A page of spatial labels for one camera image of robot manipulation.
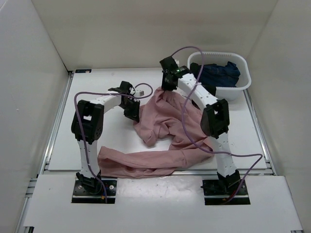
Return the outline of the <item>pink trousers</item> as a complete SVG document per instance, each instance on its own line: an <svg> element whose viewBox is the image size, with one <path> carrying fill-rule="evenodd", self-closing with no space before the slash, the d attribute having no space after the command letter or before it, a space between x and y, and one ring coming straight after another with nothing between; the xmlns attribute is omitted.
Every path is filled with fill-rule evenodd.
<svg viewBox="0 0 311 233"><path fill-rule="evenodd" d="M123 153L102 146L98 154L101 175L116 178L148 178L171 175L212 157L208 137L202 132L202 112L177 92L158 88L139 110L133 127L147 147L171 139L167 150Z"/></svg>

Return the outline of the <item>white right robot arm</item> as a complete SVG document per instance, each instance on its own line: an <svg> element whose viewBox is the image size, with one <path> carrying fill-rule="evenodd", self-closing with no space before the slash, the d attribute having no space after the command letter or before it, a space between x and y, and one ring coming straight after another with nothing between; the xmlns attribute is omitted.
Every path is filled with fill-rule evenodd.
<svg viewBox="0 0 311 233"><path fill-rule="evenodd" d="M240 182L228 143L229 109L225 99L218 99L207 91L186 67L179 67L172 57L160 61L164 91L181 89L187 99L202 111L200 126L211 141L217 162L218 188L224 194L231 193Z"/></svg>

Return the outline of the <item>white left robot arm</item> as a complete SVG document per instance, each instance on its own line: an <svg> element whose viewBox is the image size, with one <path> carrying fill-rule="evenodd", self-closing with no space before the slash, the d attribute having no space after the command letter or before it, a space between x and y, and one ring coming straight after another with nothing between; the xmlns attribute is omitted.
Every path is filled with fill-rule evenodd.
<svg viewBox="0 0 311 233"><path fill-rule="evenodd" d="M97 141L104 128L104 114L114 107L123 109L126 118L139 122L139 97L109 93L91 101L80 100L71 125L80 148L81 170L76 174L81 185L91 194L101 191L101 169L98 165Z"/></svg>

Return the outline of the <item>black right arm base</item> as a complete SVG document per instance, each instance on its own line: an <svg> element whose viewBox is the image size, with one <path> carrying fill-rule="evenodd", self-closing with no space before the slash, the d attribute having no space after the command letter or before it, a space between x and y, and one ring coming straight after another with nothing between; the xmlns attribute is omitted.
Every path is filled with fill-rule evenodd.
<svg viewBox="0 0 311 233"><path fill-rule="evenodd" d="M202 180L201 188L204 192L205 206L209 205L250 205L250 199L245 181L236 195L228 201L236 192L239 184L227 188L220 180Z"/></svg>

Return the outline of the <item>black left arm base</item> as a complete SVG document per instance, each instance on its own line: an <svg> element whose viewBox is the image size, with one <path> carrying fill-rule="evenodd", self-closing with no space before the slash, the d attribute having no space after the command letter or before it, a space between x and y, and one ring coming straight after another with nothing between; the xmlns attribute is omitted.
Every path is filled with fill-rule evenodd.
<svg viewBox="0 0 311 233"><path fill-rule="evenodd" d="M117 192L117 180L102 180L106 188L107 198L100 183L95 184L95 188L82 185L79 180L75 181L73 188L72 203L90 204L114 204Z"/></svg>

